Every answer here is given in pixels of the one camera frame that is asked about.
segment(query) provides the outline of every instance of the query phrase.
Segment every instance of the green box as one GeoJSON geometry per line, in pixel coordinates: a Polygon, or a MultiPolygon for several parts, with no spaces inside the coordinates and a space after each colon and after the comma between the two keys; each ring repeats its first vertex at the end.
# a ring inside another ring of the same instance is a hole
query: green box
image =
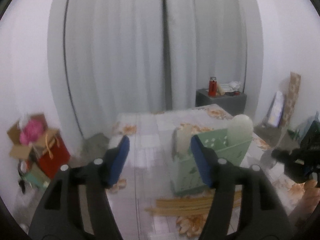
{"type": "Polygon", "coordinates": [[[36,163],[32,164],[29,172],[21,177],[23,180],[31,183],[33,186],[45,190],[50,184],[50,179],[39,169],[36,163]]]}
{"type": "MultiPolygon", "coordinates": [[[[218,158],[224,158],[235,166],[241,164],[252,141],[251,137],[249,140],[228,147],[228,140],[225,138],[227,129],[214,130],[197,135],[205,147],[215,150],[218,158]]],[[[181,155],[175,155],[173,162],[169,165],[173,193],[181,196],[204,190],[206,186],[202,182],[190,148],[187,155],[179,156],[181,155]]]]}

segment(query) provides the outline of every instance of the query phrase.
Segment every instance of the gray nightstand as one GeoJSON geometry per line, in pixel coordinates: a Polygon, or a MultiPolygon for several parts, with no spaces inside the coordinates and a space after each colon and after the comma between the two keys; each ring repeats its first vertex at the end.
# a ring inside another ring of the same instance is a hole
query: gray nightstand
{"type": "Polygon", "coordinates": [[[238,96],[216,96],[209,97],[205,89],[197,90],[196,106],[207,106],[217,104],[231,115],[243,114],[247,95],[240,93],[238,96]]]}

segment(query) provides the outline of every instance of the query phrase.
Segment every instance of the white curtain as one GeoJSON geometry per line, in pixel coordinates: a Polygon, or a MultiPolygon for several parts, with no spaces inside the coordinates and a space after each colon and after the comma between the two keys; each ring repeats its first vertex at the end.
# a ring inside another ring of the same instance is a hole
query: white curtain
{"type": "Polygon", "coordinates": [[[110,135],[119,113],[193,107],[211,75],[239,80],[242,43],[237,0],[69,0],[66,67],[84,137],[110,135]]]}

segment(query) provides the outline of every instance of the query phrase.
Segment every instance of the red thermos bottle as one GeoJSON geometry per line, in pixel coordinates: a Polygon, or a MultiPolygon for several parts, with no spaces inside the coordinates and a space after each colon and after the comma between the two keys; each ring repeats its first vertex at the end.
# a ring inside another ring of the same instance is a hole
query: red thermos bottle
{"type": "Polygon", "coordinates": [[[208,95],[209,97],[215,97],[216,93],[217,93],[217,78],[210,77],[208,95]]]}

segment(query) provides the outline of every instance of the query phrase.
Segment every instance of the screw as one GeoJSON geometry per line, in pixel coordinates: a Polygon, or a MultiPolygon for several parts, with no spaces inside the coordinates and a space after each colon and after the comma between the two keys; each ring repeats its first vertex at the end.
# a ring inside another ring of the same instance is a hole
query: screw
{"type": "Polygon", "coordinates": [[[103,163],[103,160],[102,160],[101,158],[98,158],[98,159],[95,159],[95,160],[93,161],[93,163],[94,163],[95,165],[100,165],[100,164],[103,163]]]}
{"type": "Polygon", "coordinates": [[[218,159],[218,163],[224,165],[224,164],[227,163],[227,160],[223,159],[223,158],[220,158],[220,159],[218,159]]]}
{"type": "Polygon", "coordinates": [[[260,167],[259,165],[252,165],[251,169],[253,169],[254,171],[260,171],[260,167]]]}
{"type": "Polygon", "coordinates": [[[68,165],[62,165],[61,167],[60,167],[60,170],[62,170],[62,171],[66,171],[67,169],[69,169],[69,166],[68,165]]]}

